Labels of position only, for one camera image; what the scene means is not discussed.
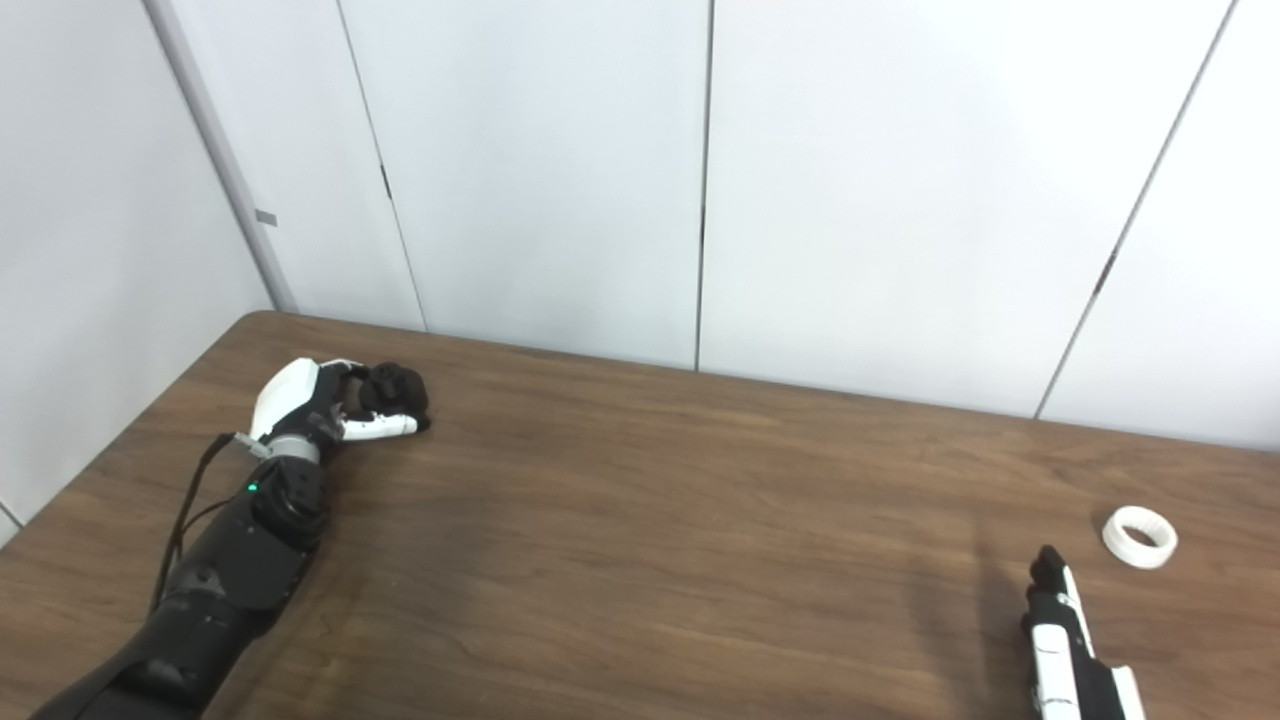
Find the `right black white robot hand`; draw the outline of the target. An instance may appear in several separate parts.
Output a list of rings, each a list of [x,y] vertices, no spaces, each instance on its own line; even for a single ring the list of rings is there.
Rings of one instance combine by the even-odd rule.
[[[1030,564],[1021,630],[1030,643],[1030,697],[1041,719],[1146,719],[1137,676],[1092,644],[1071,569],[1051,544]]]

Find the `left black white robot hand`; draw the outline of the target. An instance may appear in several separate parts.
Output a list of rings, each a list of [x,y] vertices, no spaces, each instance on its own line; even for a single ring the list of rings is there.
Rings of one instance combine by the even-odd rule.
[[[422,377],[397,363],[298,357],[259,393],[248,437],[264,447],[296,438],[329,450],[415,436],[430,427],[428,405]]]

